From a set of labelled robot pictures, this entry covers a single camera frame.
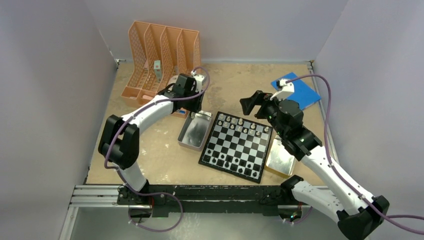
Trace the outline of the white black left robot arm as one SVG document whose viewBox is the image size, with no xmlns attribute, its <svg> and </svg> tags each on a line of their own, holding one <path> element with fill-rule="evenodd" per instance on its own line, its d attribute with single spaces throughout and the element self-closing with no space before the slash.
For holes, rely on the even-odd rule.
<svg viewBox="0 0 424 240">
<path fill-rule="evenodd" d="M 111 115 L 104 124 L 98 152 L 104 157 L 106 169 L 114 169 L 131 189 L 129 197 L 138 205 L 146 203 L 148 183 L 137 166 L 140 136 L 149 127 L 180 109 L 199 112 L 209 78 L 194 71 L 181 73 L 176 82 L 167 85 L 142 107 L 123 116 Z"/>
</svg>

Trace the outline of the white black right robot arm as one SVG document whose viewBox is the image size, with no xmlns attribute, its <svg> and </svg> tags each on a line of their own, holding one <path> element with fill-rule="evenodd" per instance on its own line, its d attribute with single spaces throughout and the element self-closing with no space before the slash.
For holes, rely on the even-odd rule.
<svg viewBox="0 0 424 240">
<path fill-rule="evenodd" d="M 329 188 L 322 191 L 295 175 L 281 184 L 280 196 L 284 202 L 310 205 L 336 222 L 349 240 L 364 240 L 383 223 L 380 213 L 387 213 L 389 201 L 364 189 L 327 155 L 326 146 L 303 125 L 304 113 L 297 102 L 278 100 L 271 93 L 258 90 L 251 97 L 240 99 L 240 104 L 246 116 L 259 106 L 254 116 L 267 120 L 281 138 L 284 149 Z"/>
</svg>

